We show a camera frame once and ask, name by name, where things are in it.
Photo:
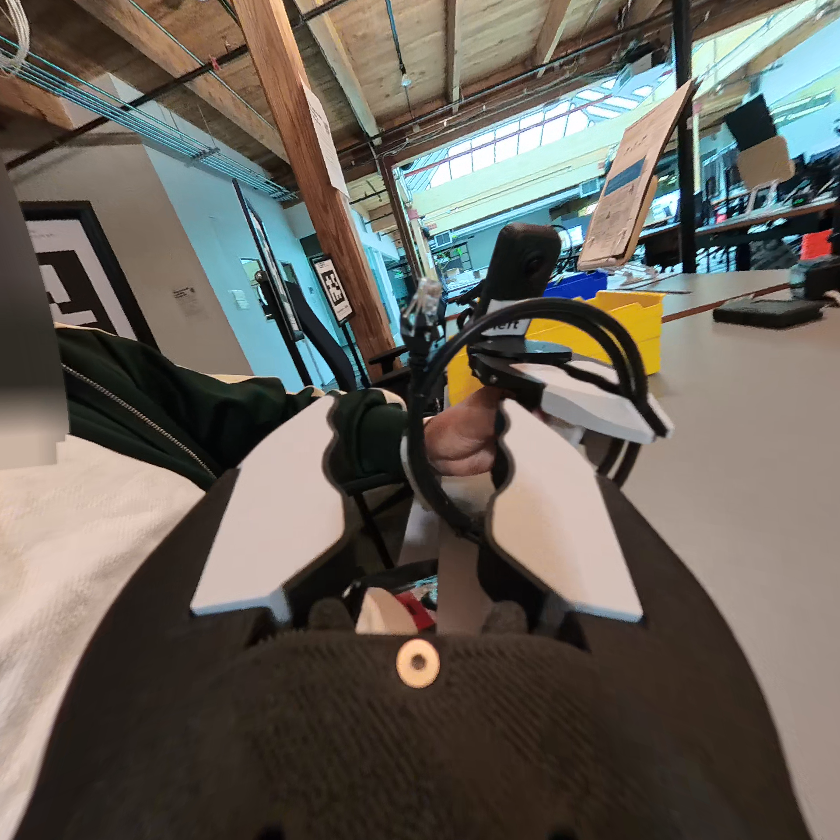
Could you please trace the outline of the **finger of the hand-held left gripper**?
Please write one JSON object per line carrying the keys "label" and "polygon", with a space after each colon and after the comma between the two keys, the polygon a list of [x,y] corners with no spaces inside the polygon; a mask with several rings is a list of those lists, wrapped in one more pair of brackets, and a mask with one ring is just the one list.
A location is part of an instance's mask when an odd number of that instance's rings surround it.
{"label": "finger of the hand-held left gripper", "polygon": [[563,365],[515,362],[512,369],[542,385],[537,408],[567,426],[627,442],[670,438],[675,427],[656,398],[644,413],[618,391],[614,369],[598,362]]}

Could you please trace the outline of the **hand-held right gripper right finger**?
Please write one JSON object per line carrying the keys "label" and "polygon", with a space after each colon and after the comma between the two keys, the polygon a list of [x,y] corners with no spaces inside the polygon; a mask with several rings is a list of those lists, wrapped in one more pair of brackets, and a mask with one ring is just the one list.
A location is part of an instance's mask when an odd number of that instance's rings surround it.
{"label": "hand-held right gripper right finger", "polygon": [[575,612],[639,623],[642,603],[592,465],[518,403],[500,410],[508,472],[486,510],[489,545]]}

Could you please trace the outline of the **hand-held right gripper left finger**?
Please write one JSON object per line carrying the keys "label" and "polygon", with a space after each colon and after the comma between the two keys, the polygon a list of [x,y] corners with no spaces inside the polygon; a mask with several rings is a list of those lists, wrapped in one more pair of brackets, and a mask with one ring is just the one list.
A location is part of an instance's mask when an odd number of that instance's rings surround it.
{"label": "hand-held right gripper left finger", "polygon": [[330,470],[339,398],[316,398],[243,460],[190,609],[265,609],[291,624],[291,594],[350,541],[348,497]]}

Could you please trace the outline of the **yellow plastic bin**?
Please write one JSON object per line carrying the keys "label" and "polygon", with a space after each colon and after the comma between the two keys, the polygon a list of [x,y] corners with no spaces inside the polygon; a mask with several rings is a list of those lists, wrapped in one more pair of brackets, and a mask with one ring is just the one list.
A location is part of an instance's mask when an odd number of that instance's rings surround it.
{"label": "yellow plastic bin", "polygon": [[[660,370],[660,339],[664,316],[663,299],[658,292],[630,292],[600,290],[588,304],[598,308],[629,332],[642,357],[647,375]],[[601,346],[580,329],[547,319],[533,319],[526,332],[529,340],[561,344],[573,354],[608,363],[608,356]],[[469,367],[467,350],[462,349],[447,368],[447,389],[450,405],[461,403],[478,391],[480,381]]]}

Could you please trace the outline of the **grey desk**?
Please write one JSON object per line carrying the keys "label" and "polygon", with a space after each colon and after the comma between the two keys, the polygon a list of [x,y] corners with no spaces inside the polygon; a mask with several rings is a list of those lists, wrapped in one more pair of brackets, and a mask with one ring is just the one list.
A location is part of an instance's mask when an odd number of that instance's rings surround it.
{"label": "grey desk", "polygon": [[838,309],[787,330],[713,321],[783,299],[787,269],[686,275],[665,290],[633,504],[721,609],[769,703],[814,838],[838,838]]}

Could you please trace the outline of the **blue plastic bin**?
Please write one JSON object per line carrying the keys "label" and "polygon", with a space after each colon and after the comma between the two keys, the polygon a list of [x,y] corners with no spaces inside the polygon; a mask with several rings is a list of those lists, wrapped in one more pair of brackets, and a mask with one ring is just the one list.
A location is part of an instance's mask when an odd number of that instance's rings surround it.
{"label": "blue plastic bin", "polygon": [[607,289],[609,275],[603,269],[593,272],[577,272],[564,275],[549,282],[542,296],[544,298],[582,299],[589,301],[596,298],[600,291]]}

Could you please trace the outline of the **framed marker poster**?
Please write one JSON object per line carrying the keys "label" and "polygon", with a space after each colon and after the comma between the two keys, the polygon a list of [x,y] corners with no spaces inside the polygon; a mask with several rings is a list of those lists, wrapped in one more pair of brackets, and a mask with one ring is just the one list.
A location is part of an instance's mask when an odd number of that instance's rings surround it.
{"label": "framed marker poster", "polygon": [[158,344],[89,202],[21,202],[55,322]]}
{"label": "framed marker poster", "polygon": [[344,326],[354,316],[354,309],[333,260],[321,255],[311,264],[333,318],[340,327]]}

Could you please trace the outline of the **person's dark green jacket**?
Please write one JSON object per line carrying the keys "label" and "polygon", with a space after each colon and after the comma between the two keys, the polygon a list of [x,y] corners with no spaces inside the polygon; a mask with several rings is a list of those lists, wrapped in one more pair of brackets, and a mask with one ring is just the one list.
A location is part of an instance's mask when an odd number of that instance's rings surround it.
{"label": "person's dark green jacket", "polygon": [[234,468],[210,465],[184,429],[182,409],[190,420],[193,402],[182,376],[191,370],[98,329],[55,329],[73,436],[171,471],[201,490]]}

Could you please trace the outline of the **black rectangular case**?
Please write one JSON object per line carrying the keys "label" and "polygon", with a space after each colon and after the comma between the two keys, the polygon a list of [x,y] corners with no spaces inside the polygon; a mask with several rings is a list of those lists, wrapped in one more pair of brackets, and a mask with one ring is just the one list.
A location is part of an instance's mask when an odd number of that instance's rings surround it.
{"label": "black rectangular case", "polygon": [[727,301],[712,310],[714,322],[756,329],[791,329],[820,320],[819,301],[744,298]]}

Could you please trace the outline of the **person's white shirt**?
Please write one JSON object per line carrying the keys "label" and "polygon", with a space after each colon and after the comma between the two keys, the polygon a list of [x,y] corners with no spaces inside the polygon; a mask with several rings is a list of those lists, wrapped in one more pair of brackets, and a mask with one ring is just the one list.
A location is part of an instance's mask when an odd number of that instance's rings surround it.
{"label": "person's white shirt", "polygon": [[79,437],[57,452],[54,465],[2,471],[2,838],[23,818],[61,701],[102,618],[205,493]]}

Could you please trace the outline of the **brown cardboard sign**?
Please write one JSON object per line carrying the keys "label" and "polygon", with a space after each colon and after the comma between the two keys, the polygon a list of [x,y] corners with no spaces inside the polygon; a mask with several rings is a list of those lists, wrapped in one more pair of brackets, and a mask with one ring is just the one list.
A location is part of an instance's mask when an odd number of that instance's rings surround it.
{"label": "brown cardboard sign", "polygon": [[697,81],[688,80],[624,132],[584,237],[578,270],[614,269],[634,256],[658,185],[656,166],[696,89]]}

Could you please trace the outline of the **black charging dock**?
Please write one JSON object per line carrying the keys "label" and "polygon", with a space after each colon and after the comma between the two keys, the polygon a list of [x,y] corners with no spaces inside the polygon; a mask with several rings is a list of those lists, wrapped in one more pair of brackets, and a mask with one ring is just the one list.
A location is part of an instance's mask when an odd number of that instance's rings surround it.
{"label": "black charging dock", "polygon": [[791,269],[793,299],[818,301],[839,293],[839,257],[824,255],[798,262]]}

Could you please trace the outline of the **white paper notice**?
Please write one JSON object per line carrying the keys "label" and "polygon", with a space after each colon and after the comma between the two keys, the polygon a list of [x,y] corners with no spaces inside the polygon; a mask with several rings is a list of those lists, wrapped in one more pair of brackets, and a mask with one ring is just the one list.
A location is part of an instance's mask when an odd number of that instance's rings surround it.
{"label": "white paper notice", "polygon": [[318,139],[318,146],[329,176],[329,181],[332,187],[349,198],[350,193],[343,176],[340,158],[333,141],[324,107],[318,96],[307,85],[303,85],[302,89],[307,98],[312,125]]}

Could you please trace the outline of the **black metal pole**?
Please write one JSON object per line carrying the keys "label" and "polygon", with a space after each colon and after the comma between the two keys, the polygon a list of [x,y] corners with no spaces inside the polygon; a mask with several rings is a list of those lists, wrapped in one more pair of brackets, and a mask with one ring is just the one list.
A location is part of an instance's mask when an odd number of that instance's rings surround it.
{"label": "black metal pole", "polygon": [[696,188],[694,164],[692,26],[690,1],[672,1],[672,47],[675,86],[689,85],[686,105],[677,123],[679,177],[679,255],[682,273],[697,273]]}

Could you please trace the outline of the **cardboard backed board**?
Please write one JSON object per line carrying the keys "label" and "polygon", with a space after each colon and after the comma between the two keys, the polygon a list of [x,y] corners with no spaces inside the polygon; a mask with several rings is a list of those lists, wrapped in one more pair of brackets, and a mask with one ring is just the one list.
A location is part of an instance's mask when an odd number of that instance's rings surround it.
{"label": "cardboard backed board", "polygon": [[788,143],[762,94],[730,111],[723,122],[737,146],[736,166],[748,192],[780,185],[795,175]]}

